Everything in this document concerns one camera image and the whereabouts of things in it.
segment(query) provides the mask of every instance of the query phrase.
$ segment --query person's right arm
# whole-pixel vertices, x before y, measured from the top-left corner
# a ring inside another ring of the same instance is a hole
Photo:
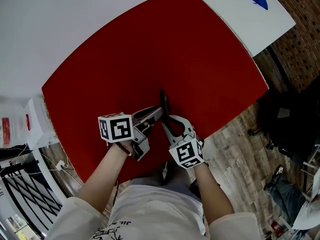
[[[228,197],[216,182],[209,167],[205,163],[201,163],[193,168],[208,225],[225,215],[235,213]]]

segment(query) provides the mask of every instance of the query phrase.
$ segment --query plastic bag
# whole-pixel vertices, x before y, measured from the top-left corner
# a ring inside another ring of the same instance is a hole
[[[27,143],[27,116],[19,104],[0,104],[0,148]]]

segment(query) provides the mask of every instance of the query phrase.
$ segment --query red table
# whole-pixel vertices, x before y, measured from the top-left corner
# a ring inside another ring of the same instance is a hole
[[[117,17],[78,47],[42,87],[57,136],[83,181],[106,152],[98,116],[132,114],[159,105],[208,137],[267,89],[256,64],[227,25],[202,0],[148,0]],[[151,150],[128,158],[124,182],[171,158],[157,122]]]

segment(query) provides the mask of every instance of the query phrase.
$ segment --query forearm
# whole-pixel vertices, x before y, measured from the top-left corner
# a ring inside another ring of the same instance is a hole
[[[85,200],[99,212],[103,212],[109,201],[118,175],[127,159],[127,154],[117,145],[104,156],[93,174],[80,189],[77,197]]]
[[[194,167],[204,214],[208,224],[235,211],[205,163]]]

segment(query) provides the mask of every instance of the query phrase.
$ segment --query jeans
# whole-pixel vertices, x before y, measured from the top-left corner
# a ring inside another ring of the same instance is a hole
[[[277,175],[264,189],[287,217],[292,226],[306,199],[300,189],[287,181],[281,174]]]
[[[163,178],[162,168],[157,168],[150,174],[134,178],[130,181],[129,186],[147,185],[163,188],[187,195],[201,202],[201,200],[190,191],[190,184],[191,180],[187,170],[178,166],[174,161],[169,161],[167,164],[167,174],[165,179]]]

